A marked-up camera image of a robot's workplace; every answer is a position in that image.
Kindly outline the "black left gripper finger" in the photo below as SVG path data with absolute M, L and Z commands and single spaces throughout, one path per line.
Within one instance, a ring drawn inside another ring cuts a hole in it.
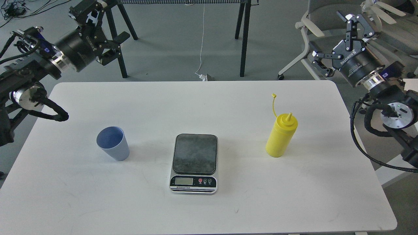
M 89 30 L 89 36 L 103 36 L 103 16 L 107 10 L 108 3 L 104 0 L 82 0 L 76 6 L 69 9 L 69 17 L 76 21 L 78 27 L 69 35 L 81 36 Z
M 105 66 L 113 60 L 122 59 L 121 44 L 128 38 L 130 38 L 130 34 L 124 31 L 117 35 L 113 40 L 98 42 L 96 44 L 98 47 L 95 53 L 97 61 Z

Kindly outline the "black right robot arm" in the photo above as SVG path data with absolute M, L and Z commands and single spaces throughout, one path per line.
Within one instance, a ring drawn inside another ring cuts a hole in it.
M 384 75 L 385 66 L 379 58 L 367 48 L 364 39 L 377 35 L 371 21 L 362 14 L 342 15 L 336 12 L 346 24 L 345 38 L 342 39 L 331 53 L 314 51 L 313 66 L 324 77 L 331 77 L 339 71 L 352 86 L 364 85 L 367 94 L 357 100 L 352 107 L 350 131 L 355 145 L 372 162 L 381 166 L 417 173 L 417 137 L 404 131 L 405 128 L 417 123 L 417 92 L 405 91 L 393 75 Z M 412 168 L 398 167 L 374 159 L 360 147 L 354 134 L 354 119 L 361 105 L 371 100 L 364 115 L 364 127 L 373 135 L 393 137 L 403 147 L 402 159 Z

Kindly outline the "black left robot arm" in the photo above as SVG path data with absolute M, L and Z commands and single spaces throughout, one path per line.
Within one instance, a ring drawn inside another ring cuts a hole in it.
M 138 37 L 121 0 L 83 0 L 71 7 L 69 16 L 78 27 L 56 43 L 48 42 L 42 28 L 31 27 L 25 31 L 13 31 L 1 51 L 18 38 L 21 55 L 1 60 L 13 61 L 1 74 L 1 122 L 0 141 L 4 146 L 14 141 L 14 130 L 28 115 L 63 122 L 68 113 L 50 100 L 40 83 L 45 76 L 61 78 L 69 68 L 82 71 L 93 61 L 107 65 L 118 60 L 121 75 L 127 71 L 121 52 L 121 44 L 130 36 Z

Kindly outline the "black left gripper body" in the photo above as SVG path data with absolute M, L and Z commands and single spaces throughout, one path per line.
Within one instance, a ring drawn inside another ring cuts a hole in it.
M 76 72 L 85 69 L 96 58 L 93 52 L 94 46 L 83 41 L 83 37 L 80 36 L 77 29 L 61 37 L 55 46 L 69 59 Z

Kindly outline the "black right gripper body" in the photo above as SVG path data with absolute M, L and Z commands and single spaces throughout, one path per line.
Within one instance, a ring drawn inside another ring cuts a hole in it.
M 344 40 L 341 40 L 334 48 L 336 55 L 341 55 L 340 59 L 332 60 L 332 67 L 343 75 L 347 82 L 356 87 L 364 77 L 372 72 L 382 70 L 385 65 L 382 61 L 367 48 L 362 40 L 354 40 L 351 51 L 346 51 Z

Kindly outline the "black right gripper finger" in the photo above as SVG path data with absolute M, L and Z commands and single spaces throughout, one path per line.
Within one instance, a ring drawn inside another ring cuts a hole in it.
M 325 78 L 329 78 L 334 76 L 335 70 L 332 68 L 326 67 L 323 63 L 323 59 L 330 59 L 330 60 L 337 60 L 337 59 L 343 59 L 343 55 L 337 55 L 335 53 L 322 53 L 322 52 L 316 52 L 312 51 L 312 65 L 324 76 Z
M 364 14 L 348 14 L 343 15 L 340 11 L 337 11 L 336 14 L 340 19 L 346 23 L 346 37 L 344 39 L 345 49 L 347 52 L 352 51 L 353 42 L 358 38 L 357 34 L 357 25 L 360 24 L 364 32 L 362 37 L 369 39 L 375 35 L 375 26 L 372 21 L 365 16 Z

